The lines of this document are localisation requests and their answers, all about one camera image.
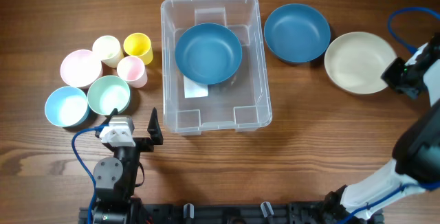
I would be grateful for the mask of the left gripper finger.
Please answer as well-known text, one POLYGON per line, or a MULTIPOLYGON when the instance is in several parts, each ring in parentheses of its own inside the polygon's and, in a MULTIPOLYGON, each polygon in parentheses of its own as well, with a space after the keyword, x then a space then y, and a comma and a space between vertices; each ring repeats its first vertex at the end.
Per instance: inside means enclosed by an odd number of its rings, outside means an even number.
POLYGON ((164 138, 160 129, 160 124, 157 116, 157 109, 153 108, 151 117, 148 123, 147 132, 150 135, 153 145, 162 145, 164 138))
POLYGON ((100 134, 101 134, 103 128, 106 127, 106 126, 108 126, 109 123, 110 123, 111 118, 112 118, 113 116, 117 115, 117 114, 118 114, 118 109, 117 109, 117 108, 114 108, 114 109, 112 110, 112 112, 106 117, 106 119, 104 120, 104 122, 103 122, 100 126, 98 126, 98 127, 96 128, 96 131, 95 131, 95 137, 97 137, 97 138, 100 137, 100 134))

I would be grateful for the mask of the mint green bowl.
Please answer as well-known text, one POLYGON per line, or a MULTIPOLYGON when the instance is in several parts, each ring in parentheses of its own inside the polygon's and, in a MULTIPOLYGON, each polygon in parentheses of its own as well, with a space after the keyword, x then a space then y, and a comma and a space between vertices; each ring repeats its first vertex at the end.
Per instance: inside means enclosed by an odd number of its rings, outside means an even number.
POLYGON ((118 76, 97 79, 87 92, 90 109, 99 115, 110 115, 114 109, 121 113, 131 100, 130 86, 118 76))

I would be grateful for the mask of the light blue bowl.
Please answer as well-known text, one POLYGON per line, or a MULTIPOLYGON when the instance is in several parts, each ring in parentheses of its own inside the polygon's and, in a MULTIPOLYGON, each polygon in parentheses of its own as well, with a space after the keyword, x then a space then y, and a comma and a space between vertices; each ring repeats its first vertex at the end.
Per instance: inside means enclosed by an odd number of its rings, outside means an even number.
POLYGON ((45 103, 45 116, 54 126, 78 126, 88 115, 87 96, 82 89, 76 87, 67 86, 55 90, 45 103))

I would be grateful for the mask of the cream bowl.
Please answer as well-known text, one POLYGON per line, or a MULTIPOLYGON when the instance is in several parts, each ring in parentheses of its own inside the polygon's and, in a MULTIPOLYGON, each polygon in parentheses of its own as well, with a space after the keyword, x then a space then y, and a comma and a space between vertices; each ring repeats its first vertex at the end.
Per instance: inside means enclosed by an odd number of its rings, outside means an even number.
POLYGON ((378 35, 349 32, 337 37, 328 46, 324 67, 339 88, 367 95, 387 88, 381 75, 396 58, 391 45, 378 35))

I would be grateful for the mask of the dark blue bowl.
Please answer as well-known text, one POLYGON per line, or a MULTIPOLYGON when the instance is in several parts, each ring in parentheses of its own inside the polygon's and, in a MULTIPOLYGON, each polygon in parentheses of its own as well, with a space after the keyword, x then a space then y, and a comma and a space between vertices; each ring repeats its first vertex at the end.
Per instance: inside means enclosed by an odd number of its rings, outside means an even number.
POLYGON ((286 63, 308 63, 319 58, 331 41, 331 28, 315 8, 290 3, 275 9, 264 25, 269 50, 286 63))
POLYGON ((190 80, 215 85, 231 78, 241 66, 238 37, 225 26, 202 23, 186 30, 175 47, 175 62, 190 80))

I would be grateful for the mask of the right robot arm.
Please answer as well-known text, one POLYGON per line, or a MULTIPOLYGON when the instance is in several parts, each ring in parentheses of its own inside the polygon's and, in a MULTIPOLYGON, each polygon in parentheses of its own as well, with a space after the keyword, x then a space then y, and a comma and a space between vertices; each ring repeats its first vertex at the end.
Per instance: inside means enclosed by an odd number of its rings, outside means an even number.
POLYGON ((427 92, 431 107, 397 140, 389 162, 363 181, 325 197, 320 205, 323 223, 367 223, 404 197, 439 188, 439 35, 408 61, 396 58, 382 80, 411 98, 427 92))

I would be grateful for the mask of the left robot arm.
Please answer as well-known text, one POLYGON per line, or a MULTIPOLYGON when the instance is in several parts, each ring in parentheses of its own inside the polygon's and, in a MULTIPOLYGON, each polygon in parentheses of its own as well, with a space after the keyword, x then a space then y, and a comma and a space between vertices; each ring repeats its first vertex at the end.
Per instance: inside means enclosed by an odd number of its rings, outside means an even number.
POLYGON ((94 195, 87 210, 87 223, 152 223, 153 217, 134 196, 138 171, 144 172, 141 153, 152 153, 162 145, 157 109, 151 112, 148 137, 134 137, 133 120, 114 109, 96 129, 95 136, 113 156, 101 159, 93 170, 94 195))

